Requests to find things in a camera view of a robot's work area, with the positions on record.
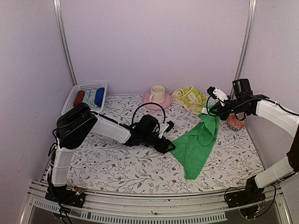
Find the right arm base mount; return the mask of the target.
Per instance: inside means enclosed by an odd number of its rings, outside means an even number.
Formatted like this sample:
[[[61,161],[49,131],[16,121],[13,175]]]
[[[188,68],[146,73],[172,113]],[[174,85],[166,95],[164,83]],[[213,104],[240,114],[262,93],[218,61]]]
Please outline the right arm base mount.
[[[228,188],[224,193],[224,200],[229,208],[249,205],[265,200],[264,188],[246,187],[238,189],[236,187]]]

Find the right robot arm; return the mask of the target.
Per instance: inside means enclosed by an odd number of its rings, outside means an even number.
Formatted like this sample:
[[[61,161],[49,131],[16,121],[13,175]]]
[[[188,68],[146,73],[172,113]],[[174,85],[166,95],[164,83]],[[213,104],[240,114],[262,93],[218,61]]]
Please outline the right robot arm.
[[[255,175],[258,188],[280,183],[299,172],[299,114],[263,94],[231,98],[209,95],[210,114],[226,121],[230,114],[246,117],[247,131],[265,169]]]

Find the green microfibre towel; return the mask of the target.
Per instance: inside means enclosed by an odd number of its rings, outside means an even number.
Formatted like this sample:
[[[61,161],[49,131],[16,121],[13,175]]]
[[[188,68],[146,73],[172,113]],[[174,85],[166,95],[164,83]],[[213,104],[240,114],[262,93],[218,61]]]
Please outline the green microfibre towel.
[[[183,166],[185,179],[195,180],[200,175],[216,143],[220,118],[212,112],[201,113],[192,130],[173,141],[172,155]]]

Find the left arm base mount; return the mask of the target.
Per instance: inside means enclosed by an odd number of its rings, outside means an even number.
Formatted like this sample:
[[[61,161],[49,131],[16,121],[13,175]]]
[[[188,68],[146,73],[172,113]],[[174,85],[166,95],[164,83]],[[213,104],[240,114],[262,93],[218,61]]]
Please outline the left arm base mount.
[[[49,201],[77,208],[83,208],[85,197],[85,193],[78,193],[77,191],[69,190],[66,185],[61,187],[49,185],[45,195],[45,199]]]

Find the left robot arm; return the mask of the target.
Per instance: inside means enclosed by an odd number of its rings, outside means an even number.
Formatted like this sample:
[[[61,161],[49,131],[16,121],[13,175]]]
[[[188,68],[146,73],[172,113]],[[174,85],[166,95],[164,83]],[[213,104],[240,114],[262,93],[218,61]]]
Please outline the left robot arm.
[[[86,103],[80,103],[57,120],[52,131],[55,142],[51,145],[48,156],[50,160],[50,183],[54,186],[51,194],[60,203],[69,199],[69,191],[64,188],[67,173],[74,150],[77,149],[90,133],[108,137],[125,146],[145,145],[165,154],[174,150],[175,145],[164,133],[174,127],[172,121],[158,120],[147,114],[139,122],[122,124],[103,114],[91,110]]]

